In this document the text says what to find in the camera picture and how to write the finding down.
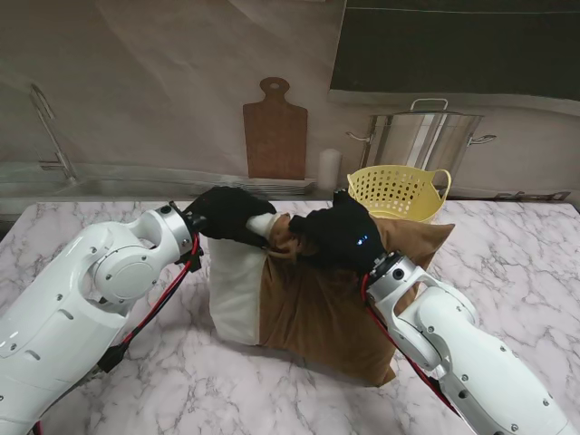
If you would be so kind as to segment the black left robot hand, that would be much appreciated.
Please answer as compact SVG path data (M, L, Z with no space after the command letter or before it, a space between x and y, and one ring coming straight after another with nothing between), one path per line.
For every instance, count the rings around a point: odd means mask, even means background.
M196 198L185 213L202 216L207 224L201 230L205 237L233 240L253 247L266 247L262 236L247 228L247 221L266 213L274 215L275 207L241 188L214 187Z

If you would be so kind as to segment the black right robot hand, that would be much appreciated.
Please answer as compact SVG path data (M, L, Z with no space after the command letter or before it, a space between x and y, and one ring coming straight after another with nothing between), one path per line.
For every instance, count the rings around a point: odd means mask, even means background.
M309 244L300 257L313 266L366 274L386 256L368 210L344 189L334 192L330 208L292 217L289 230Z

